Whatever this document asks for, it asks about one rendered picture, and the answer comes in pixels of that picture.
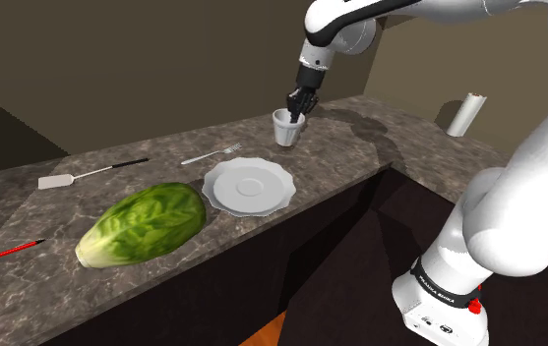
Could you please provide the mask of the red pencil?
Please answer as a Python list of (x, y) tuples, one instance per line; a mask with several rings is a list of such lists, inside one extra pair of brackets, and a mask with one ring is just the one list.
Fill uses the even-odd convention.
[(34, 246), (36, 246), (38, 244), (41, 244), (43, 242), (45, 242), (45, 239), (38, 239), (36, 241), (32, 241), (32, 242), (29, 242), (29, 243), (26, 243), (26, 244), (22, 244), (18, 247), (15, 247), (15, 248), (0, 252), (0, 258), (5, 257), (5, 256), (10, 255), (10, 254), (17, 253), (19, 251), (22, 251), (22, 250), (25, 250), (25, 249), (28, 249), (28, 248), (31, 248), (31, 247), (34, 247)]

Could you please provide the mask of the white paper towel roll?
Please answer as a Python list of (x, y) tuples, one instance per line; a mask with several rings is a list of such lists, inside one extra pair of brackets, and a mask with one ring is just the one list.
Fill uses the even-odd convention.
[(487, 97), (478, 93), (469, 93), (462, 102), (446, 133), (451, 137), (463, 137), (484, 105)]

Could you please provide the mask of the white ribbed cup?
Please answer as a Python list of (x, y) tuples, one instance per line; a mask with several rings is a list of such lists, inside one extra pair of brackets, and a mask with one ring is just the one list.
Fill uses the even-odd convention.
[(286, 108), (273, 112), (274, 139), (280, 146), (294, 146), (305, 124), (305, 116), (300, 114), (296, 123), (291, 122), (291, 113)]

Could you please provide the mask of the silver fork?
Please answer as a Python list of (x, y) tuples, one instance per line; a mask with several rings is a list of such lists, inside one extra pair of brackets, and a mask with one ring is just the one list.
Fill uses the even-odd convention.
[(196, 162), (196, 161), (199, 161), (201, 159), (204, 159), (204, 158), (207, 158), (207, 157), (210, 157), (210, 156), (213, 156), (213, 155), (217, 155), (217, 154), (229, 154), (229, 153), (232, 153), (234, 151), (239, 150), (241, 147), (242, 147), (241, 143), (233, 144), (233, 145), (231, 145), (227, 148), (224, 148), (224, 149), (220, 149), (220, 150), (217, 150), (217, 151), (213, 151), (213, 152), (210, 152), (210, 153), (207, 153), (207, 154), (203, 154), (203, 155), (200, 155), (200, 156), (197, 156), (197, 157), (193, 157), (193, 158), (184, 160), (180, 164), (181, 165), (187, 165), (187, 164), (190, 164), (190, 163), (193, 163), (193, 162)]

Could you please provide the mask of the green lettuce head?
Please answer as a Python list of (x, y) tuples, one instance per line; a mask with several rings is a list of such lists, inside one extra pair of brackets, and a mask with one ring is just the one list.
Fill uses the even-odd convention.
[(75, 248), (84, 267), (132, 265), (174, 252), (205, 226), (200, 194), (184, 183), (162, 183), (110, 207)]

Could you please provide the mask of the white scalloped plate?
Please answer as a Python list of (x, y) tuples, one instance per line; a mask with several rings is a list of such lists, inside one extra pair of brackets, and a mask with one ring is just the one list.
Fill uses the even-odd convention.
[(214, 208), (233, 216), (268, 216), (289, 206), (296, 187), (292, 175), (278, 163), (237, 157), (208, 172), (202, 192)]

